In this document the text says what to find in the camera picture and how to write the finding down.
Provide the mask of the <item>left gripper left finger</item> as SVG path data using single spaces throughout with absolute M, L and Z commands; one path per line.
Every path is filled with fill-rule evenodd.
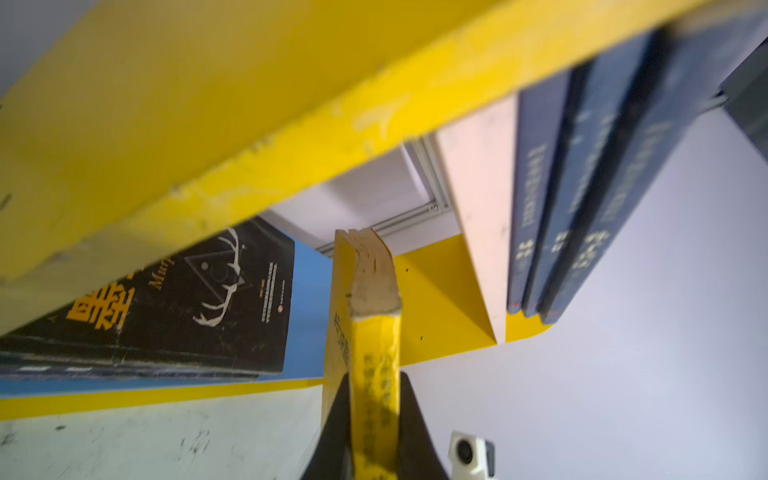
M 349 375 L 342 377 L 318 443 L 301 480 L 354 478 Z

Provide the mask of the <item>black antler cover book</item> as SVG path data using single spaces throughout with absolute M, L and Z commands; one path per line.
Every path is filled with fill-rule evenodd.
M 279 374 L 295 253 L 250 219 L 4 335 L 1 358 Z

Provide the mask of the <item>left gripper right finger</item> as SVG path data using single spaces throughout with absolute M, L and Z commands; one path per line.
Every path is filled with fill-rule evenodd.
M 400 373 L 398 469 L 400 480 L 448 480 L 408 375 Z

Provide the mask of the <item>yellow cartoon cover book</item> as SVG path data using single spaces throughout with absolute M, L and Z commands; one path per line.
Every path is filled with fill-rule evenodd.
M 355 477 L 395 479 L 401 399 L 402 299 L 393 257 L 370 228 L 335 232 L 322 416 L 349 385 Z

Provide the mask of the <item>navy book yellow label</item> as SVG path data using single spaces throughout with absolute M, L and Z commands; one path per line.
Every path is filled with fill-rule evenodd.
M 571 72 L 565 70 L 519 94 L 507 311 L 522 307 Z

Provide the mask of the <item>black wolf cover book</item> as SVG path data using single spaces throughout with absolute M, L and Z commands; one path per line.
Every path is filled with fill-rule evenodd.
M 2 379 L 27 380 L 246 380 L 259 379 L 256 373 L 232 371 L 179 370 L 166 367 L 125 367 L 41 362 L 1 358 Z

